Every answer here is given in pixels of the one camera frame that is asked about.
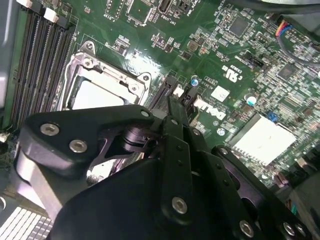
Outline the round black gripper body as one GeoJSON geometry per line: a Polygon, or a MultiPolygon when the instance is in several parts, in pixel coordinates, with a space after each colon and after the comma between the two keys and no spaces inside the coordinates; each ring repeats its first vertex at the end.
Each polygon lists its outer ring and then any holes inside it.
{"type": "Polygon", "coordinates": [[[240,220],[227,220],[211,185],[192,175],[191,224],[161,216],[160,164],[143,161],[79,193],[61,209],[50,240],[244,240],[240,220]]]}

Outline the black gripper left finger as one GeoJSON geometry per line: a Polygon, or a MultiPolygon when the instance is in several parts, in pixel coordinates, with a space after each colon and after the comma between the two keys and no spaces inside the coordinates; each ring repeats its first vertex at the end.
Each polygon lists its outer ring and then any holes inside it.
{"type": "Polygon", "coordinates": [[[184,127],[169,97],[163,118],[141,105],[37,113],[20,130],[12,178],[17,192],[56,219],[66,203],[135,163],[160,164],[159,209],[187,226],[193,194],[184,127]]]}

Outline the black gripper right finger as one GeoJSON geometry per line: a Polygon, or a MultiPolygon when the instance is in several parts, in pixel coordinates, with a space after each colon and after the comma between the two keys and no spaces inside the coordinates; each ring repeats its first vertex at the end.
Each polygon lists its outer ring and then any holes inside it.
{"type": "Polygon", "coordinates": [[[203,135],[189,125],[185,106],[176,101],[190,149],[190,169],[197,173],[195,212],[204,212],[202,240],[311,240],[312,234],[229,148],[210,149],[203,135]]]}

